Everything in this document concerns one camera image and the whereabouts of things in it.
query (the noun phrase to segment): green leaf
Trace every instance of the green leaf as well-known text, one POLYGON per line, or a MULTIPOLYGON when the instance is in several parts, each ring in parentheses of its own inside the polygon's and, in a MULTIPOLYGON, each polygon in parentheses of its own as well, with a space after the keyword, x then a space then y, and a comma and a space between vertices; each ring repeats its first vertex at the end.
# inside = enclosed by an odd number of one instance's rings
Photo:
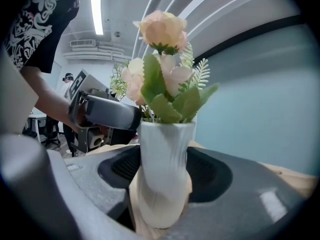
POLYGON ((219 88, 219 83, 214 83, 209 87, 200 90, 200 98, 201 98, 201 105, 204 105, 210 98, 212 94, 214 94, 219 88))
POLYGON ((202 106, 199 90, 197 87, 190 88, 189 90, 178 95, 172 106, 177 110, 183 119, 193 119, 197 111, 202 106))
POLYGON ((162 75, 161 66, 152 54, 147 54, 144 58, 144 83, 141 94, 144 101, 150 105, 159 94, 165 94, 166 84, 162 75))
POLYGON ((169 104, 163 94, 157 95, 149 107, 165 124, 178 123, 182 118, 181 114, 169 104))

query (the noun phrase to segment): chair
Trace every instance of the chair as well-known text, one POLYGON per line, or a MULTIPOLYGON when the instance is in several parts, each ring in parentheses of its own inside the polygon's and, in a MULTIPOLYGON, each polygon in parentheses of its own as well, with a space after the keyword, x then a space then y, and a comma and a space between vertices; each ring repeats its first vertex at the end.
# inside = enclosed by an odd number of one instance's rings
POLYGON ((61 142, 59 139, 59 121, 54 120, 50 116, 46 116, 45 126, 39 127, 39 134, 46 136, 46 139, 41 143, 45 143, 47 147, 49 144, 53 143, 60 148, 61 142))

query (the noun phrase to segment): wooden table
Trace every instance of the wooden table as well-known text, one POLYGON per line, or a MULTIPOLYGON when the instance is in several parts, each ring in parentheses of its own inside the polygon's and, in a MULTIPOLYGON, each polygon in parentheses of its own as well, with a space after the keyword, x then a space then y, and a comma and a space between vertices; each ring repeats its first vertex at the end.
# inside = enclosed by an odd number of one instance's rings
MULTIPOLYGON (((99 154, 99 153, 116 150, 116 149, 120 149, 127 146, 134 146, 134 145, 136 144, 113 145, 113 146, 105 145, 87 153, 87 155, 99 154)), ((198 144, 193 140, 190 141, 189 147, 204 149, 203 146, 201 146, 200 144, 198 144)), ((273 171, 275 174, 277 174, 280 178, 282 178, 290 186, 296 189, 305 198, 308 198, 312 194, 318 182, 318 178, 315 176, 302 174, 293 170, 289 170, 284 167, 275 166, 267 163, 261 163, 261 164, 267 167, 269 170, 273 171)), ((158 239, 166 233, 166 229, 151 228, 142 219, 140 210, 138 209, 138 199, 137 199, 138 195, 135 191, 136 182, 137 182, 137 175, 134 177, 129 187, 131 211, 134 217, 136 233, 144 236, 146 239, 158 239)))

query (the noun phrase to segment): white table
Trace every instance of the white table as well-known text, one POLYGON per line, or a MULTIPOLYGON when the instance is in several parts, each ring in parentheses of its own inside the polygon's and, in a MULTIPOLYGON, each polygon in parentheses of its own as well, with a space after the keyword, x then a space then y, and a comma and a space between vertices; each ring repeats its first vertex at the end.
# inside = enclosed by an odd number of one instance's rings
POLYGON ((36 137, 38 138, 38 141, 41 143, 38 120, 45 120, 47 118, 47 115, 45 113, 30 114, 28 118, 31 119, 31 129, 34 129, 34 131, 36 132, 36 137))

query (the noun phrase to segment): flower bouquet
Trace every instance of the flower bouquet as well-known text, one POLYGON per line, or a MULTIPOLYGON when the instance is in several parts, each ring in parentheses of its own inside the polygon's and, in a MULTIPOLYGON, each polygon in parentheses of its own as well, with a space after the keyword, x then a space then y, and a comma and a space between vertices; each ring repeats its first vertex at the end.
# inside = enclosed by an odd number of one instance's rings
POLYGON ((147 224, 164 229, 179 219, 185 205, 193 119, 219 85, 204 88, 210 77, 208 60, 194 68, 192 46, 184 31, 186 20, 155 11, 134 25, 157 53, 124 66, 116 64, 110 89, 119 100, 127 96, 134 101, 142 112, 137 130, 141 152, 138 205, 147 224))

